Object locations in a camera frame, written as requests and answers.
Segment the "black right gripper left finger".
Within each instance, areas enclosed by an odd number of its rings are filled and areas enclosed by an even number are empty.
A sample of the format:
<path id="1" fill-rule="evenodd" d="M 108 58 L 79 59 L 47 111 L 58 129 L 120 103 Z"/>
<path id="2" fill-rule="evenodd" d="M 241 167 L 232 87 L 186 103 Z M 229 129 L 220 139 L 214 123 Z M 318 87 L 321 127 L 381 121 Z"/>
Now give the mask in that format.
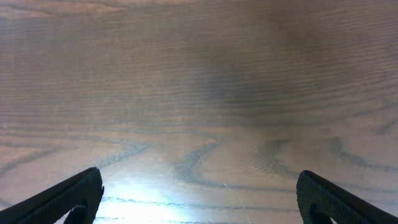
<path id="1" fill-rule="evenodd" d="M 1 223 L 93 223 L 104 193 L 100 170 L 90 167 L 1 211 Z"/>

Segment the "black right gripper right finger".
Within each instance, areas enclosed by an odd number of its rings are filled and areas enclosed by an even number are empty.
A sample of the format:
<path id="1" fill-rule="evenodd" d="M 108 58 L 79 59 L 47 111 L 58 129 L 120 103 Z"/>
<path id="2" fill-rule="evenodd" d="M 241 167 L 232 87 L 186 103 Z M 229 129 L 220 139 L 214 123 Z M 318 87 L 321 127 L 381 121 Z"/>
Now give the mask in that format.
<path id="1" fill-rule="evenodd" d="M 300 173 L 296 193 L 304 224 L 397 224 L 397 217 L 309 170 Z"/>

